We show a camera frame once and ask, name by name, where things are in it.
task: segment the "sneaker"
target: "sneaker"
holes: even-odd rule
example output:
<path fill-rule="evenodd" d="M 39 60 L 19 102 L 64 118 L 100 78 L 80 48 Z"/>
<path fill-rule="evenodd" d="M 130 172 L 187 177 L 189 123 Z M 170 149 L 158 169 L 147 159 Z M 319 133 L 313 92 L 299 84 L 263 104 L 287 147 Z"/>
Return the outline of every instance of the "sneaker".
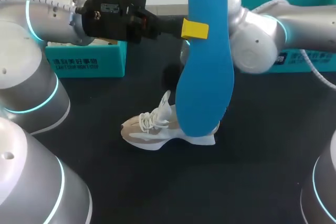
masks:
<path fill-rule="evenodd" d="M 219 124 L 207 136 L 187 136 L 177 121 L 175 105 L 168 103 L 170 94 L 171 92 L 167 91 L 159 107 L 151 113 L 142 113 L 124 122 L 121 125 L 122 138 L 138 148 L 150 151 L 160 149 L 173 138 L 181 138 L 196 145 L 214 145 L 214 134 L 217 132 Z"/>

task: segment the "white cable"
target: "white cable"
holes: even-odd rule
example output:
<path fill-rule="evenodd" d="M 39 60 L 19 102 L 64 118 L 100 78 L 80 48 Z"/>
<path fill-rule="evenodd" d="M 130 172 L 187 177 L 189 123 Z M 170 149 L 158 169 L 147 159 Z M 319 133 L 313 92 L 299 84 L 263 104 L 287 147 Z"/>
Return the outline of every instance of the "white cable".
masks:
<path fill-rule="evenodd" d="M 77 8 L 76 6 L 65 5 L 58 1 L 53 1 L 53 0 L 0 0 L 0 4 L 5 3 L 5 2 L 11 2 L 11 1 L 32 1 L 34 3 L 40 3 L 40 4 L 45 4 L 45 5 L 49 5 L 52 7 L 60 8 L 60 9 L 66 10 L 71 13 L 76 13 L 76 8 Z"/>
<path fill-rule="evenodd" d="M 253 13 L 262 13 L 265 11 L 266 8 L 272 6 L 272 5 L 276 5 L 276 4 L 279 4 L 279 3 L 286 3 L 288 4 L 288 1 L 287 0 L 271 0 L 269 2 L 266 2 L 260 6 L 258 6 L 257 8 L 254 8 L 252 10 Z"/>
<path fill-rule="evenodd" d="M 265 11 L 266 8 L 274 5 L 274 4 L 278 4 L 278 3 L 288 3 L 287 0 L 272 0 L 269 2 L 266 2 L 262 5 L 260 5 L 259 7 L 255 8 L 252 10 L 253 13 L 262 13 Z M 306 51 L 304 49 L 300 49 L 300 53 L 302 54 L 304 60 L 306 61 L 306 63 L 308 64 L 308 66 L 310 67 L 311 71 L 315 74 L 315 76 L 322 81 L 325 85 L 327 85 L 329 88 L 336 90 L 336 85 L 331 83 L 330 81 L 328 81 L 323 75 L 321 75 L 321 73 L 316 69 L 316 67 L 314 66 L 314 64 L 311 62 L 311 60 L 309 59 Z"/>
<path fill-rule="evenodd" d="M 316 69 L 316 67 L 313 65 L 311 60 L 309 59 L 307 53 L 305 50 L 300 49 L 300 53 L 302 54 L 303 58 L 305 59 L 306 63 L 310 67 L 311 71 L 315 74 L 317 78 L 319 78 L 320 81 L 322 81 L 325 85 L 327 85 L 329 88 L 336 90 L 336 85 L 332 84 L 330 81 L 328 81 L 321 73 Z"/>

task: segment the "shoe sole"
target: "shoe sole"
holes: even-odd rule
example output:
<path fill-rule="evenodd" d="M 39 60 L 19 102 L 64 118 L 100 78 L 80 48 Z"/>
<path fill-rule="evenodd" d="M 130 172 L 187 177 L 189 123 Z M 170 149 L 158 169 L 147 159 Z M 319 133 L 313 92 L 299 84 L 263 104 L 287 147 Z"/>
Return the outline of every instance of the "shoe sole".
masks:
<path fill-rule="evenodd" d="M 124 140 L 126 142 L 128 142 L 129 144 L 137 147 L 137 148 L 147 150 L 147 151 L 157 151 L 165 143 L 167 143 L 171 139 L 173 139 L 173 138 L 170 138 L 170 139 L 167 139 L 167 140 L 162 140 L 162 141 L 154 143 L 154 144 L 141 144 L 141 143 L 134 143 L 134 142 L 131 142 L 131 141 L 126 140 L 126 139 L 124 139 Z M 184 138 L 181 138 L 181 139 L 187 141 L 188 143 L 194 144 L 194 145 L 214 145 L 214 144 L 216 144 L 214 135 L 201 136 L 201 137 L 184 137 Z"/>
<path fill-rule="evenodd" d="M 228 107 L 234 87 L 227 0 L 188 0 L 189 19 L 209 25 L 207 40 L 192 39 L 176 89 L 176 112 L 188 136 L 205 136 Z"/>

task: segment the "black mat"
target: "black mat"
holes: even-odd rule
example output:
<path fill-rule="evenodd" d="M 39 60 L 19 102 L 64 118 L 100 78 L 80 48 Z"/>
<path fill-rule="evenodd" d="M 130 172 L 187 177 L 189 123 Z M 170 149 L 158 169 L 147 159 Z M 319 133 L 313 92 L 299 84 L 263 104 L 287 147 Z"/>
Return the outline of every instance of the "black mat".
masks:
<path fill-rule="evenodd" d="M 159 105 L 180 46 L 169 36 L 129 46 L 123 79 L 61 80 L 70 114 L 37 139 L 89 186 L 92 224 L 302 224 L 302 183 L 336 129 L 336 92 L 310 73 L 236 73 L 215 146 L 137 149 L 120 124 Z"/>

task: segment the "white shoelace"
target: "white shoelace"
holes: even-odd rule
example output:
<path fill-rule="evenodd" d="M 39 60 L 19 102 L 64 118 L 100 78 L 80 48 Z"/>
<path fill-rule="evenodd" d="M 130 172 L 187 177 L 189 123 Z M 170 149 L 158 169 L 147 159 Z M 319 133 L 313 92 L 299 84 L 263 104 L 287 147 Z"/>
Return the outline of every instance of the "white shoelace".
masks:
<path fill-rule="evenodd" d="M 149 133 L 149 130 L 154 129 L 166 129 L 168 128 L 168 125 L 165 125 L 169 123 L 167 120 L 158 120 L 157 117 L 157 111 L 158 108 L 154 109 L 151 113 L 141 113 L 139 115 L 139 126 L 140 129 L 143 132 Z"/>

